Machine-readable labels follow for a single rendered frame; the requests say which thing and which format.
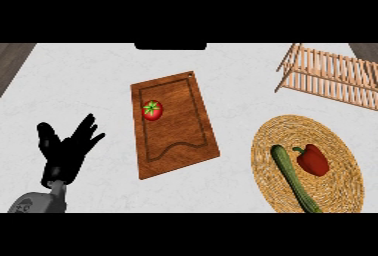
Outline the red tomato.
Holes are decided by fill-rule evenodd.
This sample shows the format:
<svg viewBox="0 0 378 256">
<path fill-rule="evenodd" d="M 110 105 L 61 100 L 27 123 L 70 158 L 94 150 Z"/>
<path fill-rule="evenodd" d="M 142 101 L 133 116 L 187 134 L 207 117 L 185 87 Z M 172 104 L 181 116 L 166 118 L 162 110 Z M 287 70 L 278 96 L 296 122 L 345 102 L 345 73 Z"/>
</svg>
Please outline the red tomato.
<svg viewBox="0 0 378 256">
<path fill-rule="evenodd" d="M 144 118 L 157 121 L 163 116 L 163 105 L 157 100 L 151 100 L 142 107 Z"/>
</svg>

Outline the brown wooden cutting board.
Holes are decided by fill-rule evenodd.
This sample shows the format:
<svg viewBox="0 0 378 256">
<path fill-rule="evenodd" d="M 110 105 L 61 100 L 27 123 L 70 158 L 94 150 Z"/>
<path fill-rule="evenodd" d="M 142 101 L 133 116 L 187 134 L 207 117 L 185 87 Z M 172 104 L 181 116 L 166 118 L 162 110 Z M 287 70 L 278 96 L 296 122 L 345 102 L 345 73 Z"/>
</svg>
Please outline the brown wooden cutting board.
<svg viewBox="0 0 378 256">
<path fill-rule="evenodd" d="M 221 156 L 196 72 L 131 86 L 139 179 L 148 179 Z M 144 118 L 151 100 L 163 105 L 157 121 Z"/>
</svg>

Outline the round woven straw placemat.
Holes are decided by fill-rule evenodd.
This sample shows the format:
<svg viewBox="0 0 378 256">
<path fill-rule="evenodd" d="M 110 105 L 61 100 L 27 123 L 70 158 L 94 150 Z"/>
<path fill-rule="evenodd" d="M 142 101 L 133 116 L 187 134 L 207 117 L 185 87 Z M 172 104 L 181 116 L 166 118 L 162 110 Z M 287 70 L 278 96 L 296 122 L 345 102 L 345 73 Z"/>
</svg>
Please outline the round woven straw placemat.
<svg viewBox="0 0 378 256">
<path fill-rule="evenodd" d="M 325 155 L 330 171 L 318 177 L 297 163 L 299 152 L 314 144 Z M 252 169 L 263 197 L 277 212 L 303 213 L 290 184 L 271 155 L 274 145 L 289 153 L 305 190 L 324 212 L 358 213 L 362 211 L 365 187 L 361 168 L 349 147 L 331 129 L 314 119 L 283 115 L 260 127 L 252 147 Z"/>
</svg>

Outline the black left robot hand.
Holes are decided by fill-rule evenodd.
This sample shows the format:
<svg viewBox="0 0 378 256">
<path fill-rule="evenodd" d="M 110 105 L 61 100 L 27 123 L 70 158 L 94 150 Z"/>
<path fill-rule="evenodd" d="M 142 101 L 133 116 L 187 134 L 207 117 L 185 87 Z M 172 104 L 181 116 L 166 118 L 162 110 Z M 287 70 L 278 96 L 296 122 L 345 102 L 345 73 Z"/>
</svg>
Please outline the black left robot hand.
<svg viewBox="0 0 378 256">
<path fill-rule="evenodd" d="M 86 155 L 105 138 L 104 133 L 95 136 L 97 129 L 94 114 L 86 116 L 73 135 L 64 140 L 60 139 L 49 123 L 42 122 L 38 125 L 39 148 L 46 158 L 42 177 L 42 185 L 46 188 L 52 187 L 55 181 L 63 181 L 66 185 L 74 182 Z"/>
</svg>

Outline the red bell pepper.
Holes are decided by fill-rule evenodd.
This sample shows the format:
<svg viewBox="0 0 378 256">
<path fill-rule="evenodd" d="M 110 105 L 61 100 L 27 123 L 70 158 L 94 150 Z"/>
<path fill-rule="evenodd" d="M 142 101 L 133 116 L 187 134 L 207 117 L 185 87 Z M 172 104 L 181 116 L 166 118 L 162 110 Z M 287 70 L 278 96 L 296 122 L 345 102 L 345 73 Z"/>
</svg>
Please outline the red bell pepper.
<svg viewBox="0 0 378 256">
<path fill-rule="evenodd" d="M 293 150 L 300 153 L 297 163 L 303 170 L 318 177 L 324 176 L 330 171 L 330 164 L 320 148 L 308 144 L 305 149 L 294 147 Z"/>
</svg>

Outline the green cucumber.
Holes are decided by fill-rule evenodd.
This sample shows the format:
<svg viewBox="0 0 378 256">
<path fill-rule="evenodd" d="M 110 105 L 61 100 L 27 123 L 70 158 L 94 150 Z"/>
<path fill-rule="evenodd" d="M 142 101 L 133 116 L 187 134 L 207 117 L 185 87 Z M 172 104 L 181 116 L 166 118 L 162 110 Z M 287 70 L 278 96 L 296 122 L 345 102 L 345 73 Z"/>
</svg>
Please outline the green cucumber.
<svg viewBox="0 0 378 256">
<path fill-rule="evenodd" d="M 281 145 L 274 145 L 271 148 L 271 155 L 291 187 L 303 211 L 306 213 L 321 213 L 322 209 L 315 200 L 312 199 L 311 195 L 308 194 L 302 185 L 286 148 Z"/>
</svg>

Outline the black appliance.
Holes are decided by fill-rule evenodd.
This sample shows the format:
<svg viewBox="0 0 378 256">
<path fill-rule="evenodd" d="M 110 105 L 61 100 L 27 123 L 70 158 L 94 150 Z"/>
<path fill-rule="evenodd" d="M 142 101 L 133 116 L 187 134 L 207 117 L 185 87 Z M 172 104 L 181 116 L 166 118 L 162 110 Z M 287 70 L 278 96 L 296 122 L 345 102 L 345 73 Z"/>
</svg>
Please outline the black appliance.
<svg viewBox="0 0 378 256">
<path fill-rule="evenodd" d="M 139 50 L 206 50 L 207 43 L 135 43 Z"/>
</svg>

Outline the wooden slatted tiered shelf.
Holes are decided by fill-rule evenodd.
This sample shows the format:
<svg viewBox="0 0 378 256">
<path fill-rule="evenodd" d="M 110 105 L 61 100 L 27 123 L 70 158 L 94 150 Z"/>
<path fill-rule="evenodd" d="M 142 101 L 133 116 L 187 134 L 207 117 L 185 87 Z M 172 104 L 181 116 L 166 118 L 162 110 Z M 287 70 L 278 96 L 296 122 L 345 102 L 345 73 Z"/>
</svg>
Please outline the wooden slatted tiered shelf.
<svg viewBox="0 0 378 256">
<path fill-rule="evenodd" d="M 277 71 L 275 91 L 289 88 L 378 111 L 378 63 L 294 43 Z"/>
</svg>

